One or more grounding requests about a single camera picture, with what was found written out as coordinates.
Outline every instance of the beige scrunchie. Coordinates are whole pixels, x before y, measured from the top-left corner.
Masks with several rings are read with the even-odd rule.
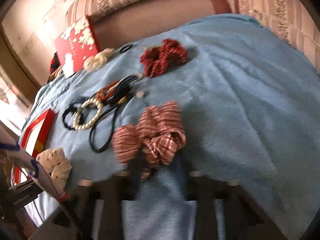
[[[114,52],[115,49],[107,48],[102,52],[99,52],[97,55],[87,58],[83,64],[83,68],[87,72],[96,71],[100,69],[108,62],[108,58],[111,57]]]
[[[72,166],[70,161],[64,157],[61,148],[47,149],[38,154],[36,160],[47,173],[51,173],[51,178],[55,180],[61,188],[66,186]]]

